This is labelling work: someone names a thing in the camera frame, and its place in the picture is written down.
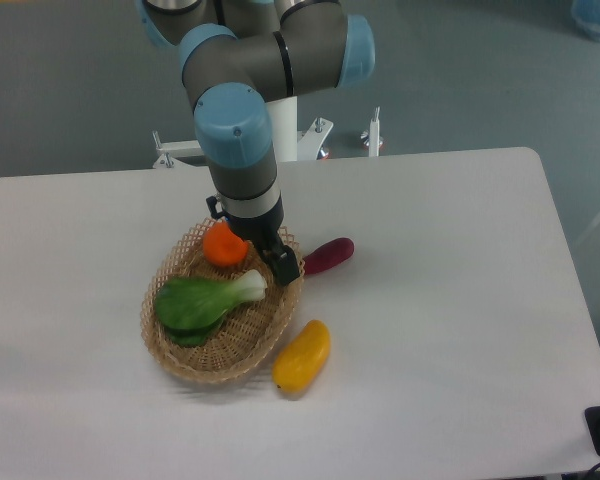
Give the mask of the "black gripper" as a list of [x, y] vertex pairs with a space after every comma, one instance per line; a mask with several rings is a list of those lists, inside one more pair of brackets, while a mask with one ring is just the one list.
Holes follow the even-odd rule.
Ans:
[[213, 219], [225, 220], [235, 235], [254, 245], [277, 285], [288, 286], [300, 278], [296, 255], [278, 233], [284, 218], [280, 193], [271, 198], [262, 195], [249, 200], [217, 193], [209, 196], [206, 204]]

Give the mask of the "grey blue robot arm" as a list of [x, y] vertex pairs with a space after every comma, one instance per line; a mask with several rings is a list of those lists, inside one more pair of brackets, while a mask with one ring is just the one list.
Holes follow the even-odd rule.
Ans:
[[358, 84], [375, 67], [371, 26], [338, 1], [139, 1], [147, 36], [178, 51], [216, 193], [215, 219], [253, 244], [281, 286], [300, 276], [284, 218], [270, 102]]

